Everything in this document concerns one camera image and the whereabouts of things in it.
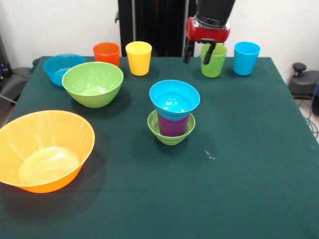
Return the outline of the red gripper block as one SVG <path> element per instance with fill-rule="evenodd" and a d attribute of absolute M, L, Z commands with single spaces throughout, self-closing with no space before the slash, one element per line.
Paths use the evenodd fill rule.
<path fill-rule="evenodd" d="M 227 22 L 226 25 L 223 27 L 210 27 L 200 23 L 195 17 L 189 17 L 186 22 L 185 35 L 187 39 L 185 40 L 183 62 L 185 64 L 188 64 L 190 58 L 192 57 L 192 42 L 211 42 L 203 60 L 203 64 L 208 65 L 211 59 L 211 55 L 215 49 L 215 43 L 225 42 L 228 39 L 229 34 L 229 22 Z"/>

